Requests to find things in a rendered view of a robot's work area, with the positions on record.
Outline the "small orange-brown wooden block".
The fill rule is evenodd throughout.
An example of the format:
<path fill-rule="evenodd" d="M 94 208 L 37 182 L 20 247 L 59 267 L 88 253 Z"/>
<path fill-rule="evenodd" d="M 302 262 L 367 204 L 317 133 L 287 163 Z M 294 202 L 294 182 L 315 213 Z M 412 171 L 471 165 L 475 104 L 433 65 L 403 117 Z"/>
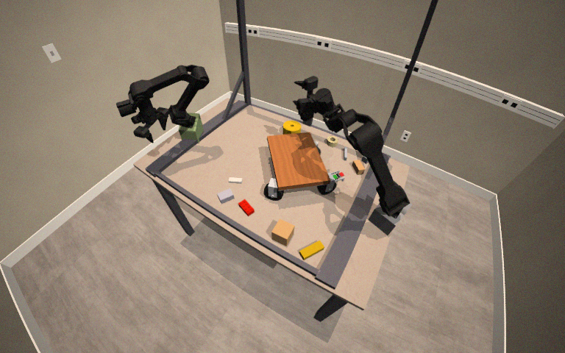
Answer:
<path fill-rule="evenodd" d="M 363 174 L 365 168 L 363 167 L 360 160 L 353 160 L 352 167 L 355 169 L 356 174 Z"/>

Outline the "beige roll of masking tape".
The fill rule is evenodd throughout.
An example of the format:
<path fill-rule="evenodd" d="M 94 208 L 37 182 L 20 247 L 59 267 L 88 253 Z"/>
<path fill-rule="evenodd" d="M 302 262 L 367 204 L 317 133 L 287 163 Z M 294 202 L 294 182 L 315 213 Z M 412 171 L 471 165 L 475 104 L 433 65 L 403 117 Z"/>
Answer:
<path fill-rule="evenodd" d="M 335 147 L 338 144 L 338 138 L 334 136 L 329 136 L 327 138 L 327 145 L 331 147 Z"/>

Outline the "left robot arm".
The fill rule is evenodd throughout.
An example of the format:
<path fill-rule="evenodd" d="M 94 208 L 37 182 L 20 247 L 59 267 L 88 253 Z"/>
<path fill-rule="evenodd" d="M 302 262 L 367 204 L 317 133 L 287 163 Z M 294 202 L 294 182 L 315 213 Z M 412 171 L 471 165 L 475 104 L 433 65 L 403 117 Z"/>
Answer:
<path fill-rule="evenodd" d="M 323 121 L 328 129 L 335 133 L 344 129 L 347 141 L 369 161 L 379 183 L 376 190 L 380 197 L 379 202 L 382 211 L 388 216 L 398 217 L 399 211 L 402 211 L 401 209 L 410 204 L 410 202 L 405 191 L 393 180 L 388 169 L 382 153 L 384 140 L 380 126 L 369 115 L 357 113 L 353 109 L 345 112 L 340 104 L 335 105 L 332 94 L 327 88 L 317 90 L 315 98 L 309 95 L 305 99 L 298 99 L 296 106 L 299 111 L 298 115 L 307 118 L 310 111 L 315 113 L 314 105 L 317 103 L 321 109 L 319 109 L 319 114 L 323 114 Z M 340 109 L 343 112 L 338 113 Z M 342 115 L 343 113 L 344 115 Z M 356 121 L 363 123 L 363 125 L 348 136 L 347 127 Z"/>

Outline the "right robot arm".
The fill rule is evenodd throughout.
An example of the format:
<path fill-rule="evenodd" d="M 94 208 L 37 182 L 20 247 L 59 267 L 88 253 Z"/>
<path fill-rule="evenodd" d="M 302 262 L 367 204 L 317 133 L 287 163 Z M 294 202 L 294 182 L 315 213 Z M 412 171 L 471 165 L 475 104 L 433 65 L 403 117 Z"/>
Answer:
<path fill-rule="evenodd" d="M 179 65 L 153 79 L 133 82 L 129 87 L 129 99 L 116 103 L 121 117 L 136 113 L 137 107 L 141 112 L 151 110 L 150 98 L 153 98 L 153 93 L 181 80 L 189 84 L 177 104 L 169 107 L 169 115 L 173 124 L 193 128 L 196 117 L 187 114 L 186 109 L 198 90 L 204 89 L 210 81 L 205 68 L 197 65 Z"/>

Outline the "red toy building brick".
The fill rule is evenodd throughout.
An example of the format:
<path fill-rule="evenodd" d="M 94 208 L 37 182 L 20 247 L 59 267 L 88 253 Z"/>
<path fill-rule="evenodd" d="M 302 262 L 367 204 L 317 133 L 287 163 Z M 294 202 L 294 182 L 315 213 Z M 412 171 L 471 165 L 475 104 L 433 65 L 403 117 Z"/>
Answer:
<path fill-rule="evenodd" d="M 251 205 L 244 199 L 242 202 L 238 203 L 239 207 L 247 214 L 247 216 L 253 214 L 255 210 Z"/>

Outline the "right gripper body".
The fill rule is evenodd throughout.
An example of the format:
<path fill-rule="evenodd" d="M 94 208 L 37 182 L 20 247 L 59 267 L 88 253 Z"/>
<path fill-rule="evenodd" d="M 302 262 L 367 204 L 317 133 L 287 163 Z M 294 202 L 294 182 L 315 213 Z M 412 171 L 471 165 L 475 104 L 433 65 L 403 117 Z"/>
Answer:
<path fill-rule="evenodd" d="M 152 109 L 151 109 L 151 110 L 146 111 L 146 112 L 141 112 L 141 111 L 140 111 L 139 114 L 142 115 L 142 117 L 143 117 L 143 119 L 144 119 L 144 122 L 145 122 L 146 124 L 145 124 L 144 126 L 138 126 L 138 127 L 134 130 L 133 133 L 134 133 L 134 135 L 135 135 L 136 137 L 139 137 L 139 138 L 146 138 L 146 136 L 147 136 L 147 135 L 149 134 L 149 132 L 150 132 L 150 131 L 149 131 L 149 127 L 150 127 L 152 124 L 154 124 L 154 123 L 156 122 L 156 120 L 157 120 L 159 117 L 161 117 L 161 118 L 167 117 L 167 116 L 170 114 L 170 112 L 169 112 L 169 110 L 168 110 L 167 108 L 159 107 L 159 108 L 157 108 L 157 110 L 156 110 L 156 108 L 153 108 L 153 106 L 152 106 Z M 158 116 L 159 116 L 159 117 L 158 117 Z"/>

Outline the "wooden dolly with black caster wheels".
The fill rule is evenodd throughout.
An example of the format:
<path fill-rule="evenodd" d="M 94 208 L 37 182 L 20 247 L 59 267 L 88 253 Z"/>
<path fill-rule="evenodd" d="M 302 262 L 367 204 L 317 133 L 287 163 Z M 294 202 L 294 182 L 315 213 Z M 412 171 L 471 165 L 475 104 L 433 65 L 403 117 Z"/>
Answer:
<path fill-rule="evenodd" d="M 266 198 L 278 201 L 284 190 L 316 185 L 321 195 L 327 195 L 335 190 L 335 182 L 344 181 L 342 172 L 327 173 L 319 142 L 310 132 L 267 136 L 267 141 L 276 179 L 265 186 Z"/>

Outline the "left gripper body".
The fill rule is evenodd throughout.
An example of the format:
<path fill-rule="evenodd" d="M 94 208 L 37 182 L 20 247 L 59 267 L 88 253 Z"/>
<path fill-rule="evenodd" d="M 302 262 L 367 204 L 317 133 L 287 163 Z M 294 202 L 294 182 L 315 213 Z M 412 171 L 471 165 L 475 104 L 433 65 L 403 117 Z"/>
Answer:
<path fill-rule="evenodd" d="M 315 98 L 315 94 L 313 94 L 313 89 L 318 87 L 318 80 L 319 79 L 316 76 L 311 76 L 311 77 L 304 80 L 303 88 L 305 90 L 309 90 L 308 93 L 307 93 L 307 97 L 309 95 L 311 95 L 313 98 Z M 314 109 L 316 110 L 315 113 L 319 112 L 318 104 L 314 105 Z M 302 119 L 303 121 L 308 121 L 309 119 L 313 118 L 313 115 L 314 115 L 314 112 L 310 111 L 310 113 L 308 113 L 307 118 L 301 117 L 300 119 Z"/>

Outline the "yellow cylinder with centre hole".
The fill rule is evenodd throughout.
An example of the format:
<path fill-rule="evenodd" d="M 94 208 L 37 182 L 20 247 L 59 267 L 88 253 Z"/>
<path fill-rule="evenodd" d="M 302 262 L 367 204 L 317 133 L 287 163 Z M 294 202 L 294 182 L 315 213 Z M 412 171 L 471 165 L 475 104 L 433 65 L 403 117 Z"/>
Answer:
<path fill-rule="evenodd" d="M 294 134 L 301 132 L 301 124 L 297 121 L 286 121 L 283 124 L 283 134 Z"/>

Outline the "grey metal gantry frame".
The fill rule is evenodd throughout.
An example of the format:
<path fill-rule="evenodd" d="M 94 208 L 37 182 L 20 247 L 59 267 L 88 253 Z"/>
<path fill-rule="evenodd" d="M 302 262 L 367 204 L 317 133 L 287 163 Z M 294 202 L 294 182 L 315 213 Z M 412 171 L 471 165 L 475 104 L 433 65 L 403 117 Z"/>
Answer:
<path fill-rule="evenodd" d="M 394 122 L 395 115 L 397 113 L 399 104 L 402 100 L 403 94 L 404 94 L 405 89 L 407 87 L 408 81 L 411 77 L 411 74 L 412 74 L 413 68 L 415 66 L 417 57 L 419 56 L 420 49 L 421 49 L 422 44 L 424 42 L 425 35 L 427 34 L 427 30 L 428 30 L 428 27 L 430 25 L 431 19 L 433 17 L 433 13 L 435 11 L 437 3 L 438 3 L 438 0 L 432 0 L 431 3 L 430 3 L 430 7 L 429 7 L 429 10 L 427 12 L 427 16 L 426 16 L 426 19 L 424 21 L 424 25 L 422 27 L 418 42 L 416 44 L 416 48 L 415 48 L 413 56 L 411 58 L 410 65 L 408 66 L 408 70 L 407 70 L 407 73 L 405 75 L 404 81 L 402 83 L 402 87 L 400 88 L 399 95 L 397 97 L 394 108 L 391 112 L 390 118 L 389 118 L 388 123 L 386 125 L 387 127 L 385 128 L 385 131 L 383 133 L 384 143 L 385 143 L 385 140 L 386 140 L 388 133 L 391 129 L 391 126 Z M 231 95 L 230 100 L 227 104 L 226 110 L 224 111 L 222 119 L 225 119 L 225 118 L 228 117 L 230 110 L 231 110 L 231 107 L 233 105 L 233 102 L 235 101 L 235 97 L 238 93 L 238 90 L 239 90 L 242 82 L 243 82 L 243 85 L 244 85 L 244 101 L 245 101 L 245 103 L 247 103 L 247 106 L 249 106 L 251 104 L 251 93 L 250 93 L 250 83 L 249 83 L 249 63 L 248 63 L 248 51 L 247 51 L 247 39 L 246 39 L 246 17 L 245 17 L 244 0 L 236 0 L 236 6 L 237 6 L 237 16 L 238 16 L 238 34 L 239 34 L 239 43 L 240 43 L 240 52 L 241 52 L 242 72 L 241 72 L 241 74 L 238 78 L 238 81 L 235 85 L 235 88 L 232 92 L 232 95 Z M 384 146 L 384 143 L 383 143 L 383 146 Z M 373 170 L 370 166 L 369 170 L 366 174 L 366 179 L 370 178 L 372 172 L 373 172 Z"/>

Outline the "tan cardboard box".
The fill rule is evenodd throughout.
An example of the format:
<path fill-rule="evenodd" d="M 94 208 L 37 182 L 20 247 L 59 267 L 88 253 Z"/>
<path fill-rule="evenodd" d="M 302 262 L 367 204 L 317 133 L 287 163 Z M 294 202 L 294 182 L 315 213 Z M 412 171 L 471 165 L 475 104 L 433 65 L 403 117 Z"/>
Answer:
<path fill-rule="evenodd" d="M 294 225 L 284 220 L 279 220 L 271 232 L 272 240 L 287 246 L 294 234 Z"/>

